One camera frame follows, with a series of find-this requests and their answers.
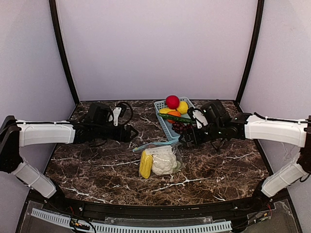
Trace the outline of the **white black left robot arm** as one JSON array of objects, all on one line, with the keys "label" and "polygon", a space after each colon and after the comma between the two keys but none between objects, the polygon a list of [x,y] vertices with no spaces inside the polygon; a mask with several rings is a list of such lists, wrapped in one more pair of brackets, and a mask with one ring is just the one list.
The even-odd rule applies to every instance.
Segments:
[{"label": "white black left robot arm", "polygon": [[114,109],[93,103],[78,120],[24,121],[7,116],[0,128],[0,170],[13,174],[47,199],[62,194],[49,178],[20,156],[19,149],[41,144],[82,144],[97,139],[131,142],[138,131],[129,121],[120,122],[130,104],[119,102]]}]

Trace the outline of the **yellow toy banana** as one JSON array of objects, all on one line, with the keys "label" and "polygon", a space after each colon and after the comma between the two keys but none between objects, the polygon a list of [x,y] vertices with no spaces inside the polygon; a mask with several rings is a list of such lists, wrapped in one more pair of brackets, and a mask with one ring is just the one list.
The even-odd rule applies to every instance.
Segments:
[{"label": "yellow toy banana", "polygon": [[151,175],[153,166],[153,156],[147,154],[144,150],[141,154],[140,165],[139,165],[139,174],[141,177],[148,179]]}]

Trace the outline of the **clear zip top bag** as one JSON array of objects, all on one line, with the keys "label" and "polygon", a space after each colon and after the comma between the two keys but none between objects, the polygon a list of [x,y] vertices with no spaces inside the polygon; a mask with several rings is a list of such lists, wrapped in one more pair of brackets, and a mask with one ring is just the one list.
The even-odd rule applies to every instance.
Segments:
[{"label": "clear zip top bag", "polygon": [[133,149],[140,154],[139,176],[148,179],[151,176],[172,175],[185,168],[177,140],[153,142]]}]

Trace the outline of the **white toy cauliflower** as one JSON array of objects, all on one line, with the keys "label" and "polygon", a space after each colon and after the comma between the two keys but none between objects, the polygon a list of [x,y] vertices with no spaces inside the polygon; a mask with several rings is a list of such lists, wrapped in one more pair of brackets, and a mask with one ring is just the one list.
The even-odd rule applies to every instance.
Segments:
[{"label": "white toy cauliflower", "polygon": [[180,167],[181,163],[172,152],[153,155],[152,172],[157,176],[176,173]]}]

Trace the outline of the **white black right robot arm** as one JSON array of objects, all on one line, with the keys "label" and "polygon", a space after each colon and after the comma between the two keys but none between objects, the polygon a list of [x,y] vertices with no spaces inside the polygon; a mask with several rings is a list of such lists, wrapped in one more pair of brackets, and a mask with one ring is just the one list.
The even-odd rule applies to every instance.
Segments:
[{"label": "white black right robot arm", "polygon": [[196,126],[183,131],[179,142],[187,147],[217,139],[261,139],[287,143],[299,153],[275,174],[259,184],[261,198],[271,198],[283,188],[311,172],[311,120],[279,119],[257,113],[238,113],[230,117],[220,100],[212,100],[200,109],[191,108]]}]

